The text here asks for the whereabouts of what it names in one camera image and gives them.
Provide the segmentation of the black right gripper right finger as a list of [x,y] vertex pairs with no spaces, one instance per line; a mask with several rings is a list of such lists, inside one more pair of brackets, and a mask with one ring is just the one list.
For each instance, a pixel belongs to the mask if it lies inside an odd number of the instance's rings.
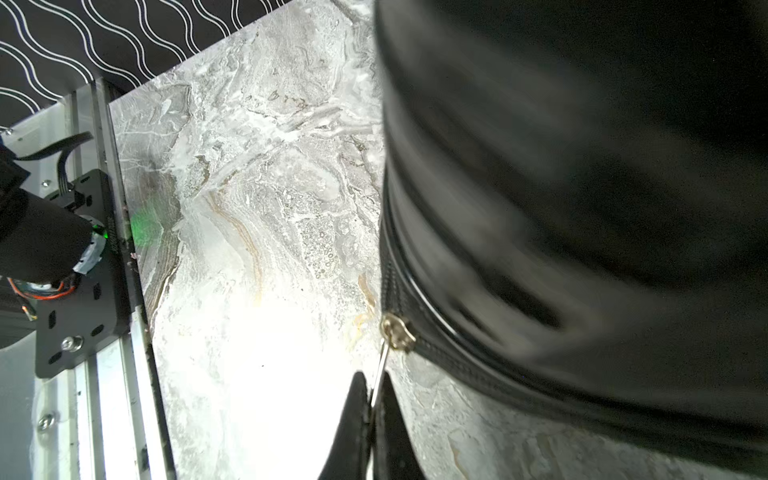
[[388,372],[372,413],[371,439],[375,480],[425,480]]

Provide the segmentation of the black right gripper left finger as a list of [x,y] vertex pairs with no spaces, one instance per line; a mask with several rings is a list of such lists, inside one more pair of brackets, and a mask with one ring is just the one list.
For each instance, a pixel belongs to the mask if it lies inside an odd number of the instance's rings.
[[365,375],[352,376],[335,436],[319,480],[366,478],[370,454],[370,400]]

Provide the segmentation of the silver zipper pull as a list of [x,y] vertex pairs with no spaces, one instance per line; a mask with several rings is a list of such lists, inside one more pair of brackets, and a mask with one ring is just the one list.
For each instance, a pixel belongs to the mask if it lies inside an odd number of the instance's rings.
[[391,351],[411,352],[416,344],[416,337],[410,332],[407,322],[391,312],[383,314],[380,322],[382,343],[379,351],[375,380],[370,394],[370,407],[374,409],[380,400],[387,359]]

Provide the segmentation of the black hard-shell suitcase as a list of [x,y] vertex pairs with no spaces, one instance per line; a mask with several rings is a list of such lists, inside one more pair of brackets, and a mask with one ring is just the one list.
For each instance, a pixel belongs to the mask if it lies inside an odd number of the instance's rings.
[[767,5],[378,1],[382,303],[511,408],[767,473]]

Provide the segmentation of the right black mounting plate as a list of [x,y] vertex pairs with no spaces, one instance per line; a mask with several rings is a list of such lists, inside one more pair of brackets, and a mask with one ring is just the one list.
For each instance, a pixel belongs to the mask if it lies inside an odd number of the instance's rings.
[[84,203],[75,213],[106,234],[100,261],[74,292],[36,307],[35,374],[50,379],[95,355],[129,330],[129,294],[109,176],[94,169],[75,181]]

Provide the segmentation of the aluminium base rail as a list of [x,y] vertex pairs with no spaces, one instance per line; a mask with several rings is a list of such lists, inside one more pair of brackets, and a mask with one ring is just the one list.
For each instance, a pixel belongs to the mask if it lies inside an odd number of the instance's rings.
[[1,149],[24,158],[29,194],[75,213],[84,197],[75,181],[99,169],[110,179],[129,294],[129,330],[53,378],[35,374],[43,301],[74,292],[102,250],[57,283],[1,272],[1,475],[5,479],[172,479],[176,475],[158,384],[134,237],[109,110],[115,92],[85,84],[53,106],[5,130]]

